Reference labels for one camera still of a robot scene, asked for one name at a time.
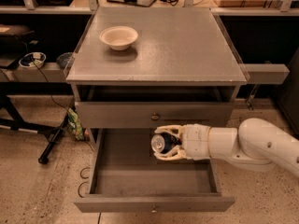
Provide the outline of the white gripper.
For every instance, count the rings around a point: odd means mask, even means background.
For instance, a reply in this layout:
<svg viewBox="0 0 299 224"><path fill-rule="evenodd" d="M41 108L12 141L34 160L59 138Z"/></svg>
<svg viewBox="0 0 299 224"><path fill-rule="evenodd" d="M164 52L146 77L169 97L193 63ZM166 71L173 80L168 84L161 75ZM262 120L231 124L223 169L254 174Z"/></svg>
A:
<svg viewBox="0 0 299 224"><path fill-rule="evenodd" d="M154 131L156 134L167 133L176 140L181 140L183 148L174 147L165 154L155 152L154 156L161 161L209 159L209 131L209 126L200 124L159 126Z"/></svg>

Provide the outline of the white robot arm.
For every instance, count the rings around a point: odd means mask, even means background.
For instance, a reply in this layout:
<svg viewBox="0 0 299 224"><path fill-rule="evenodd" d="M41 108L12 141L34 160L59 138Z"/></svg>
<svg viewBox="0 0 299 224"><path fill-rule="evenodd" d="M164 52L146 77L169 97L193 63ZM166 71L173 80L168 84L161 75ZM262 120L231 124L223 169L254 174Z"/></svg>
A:
<svg viewBox="0 0 299 224"><path fill-rule="evenodd" d="M299 176L299 141L263 119L246 119L237 128L160 126L151 138L151 148L161 161L224 160L255 172L279 165Z"/></svg>

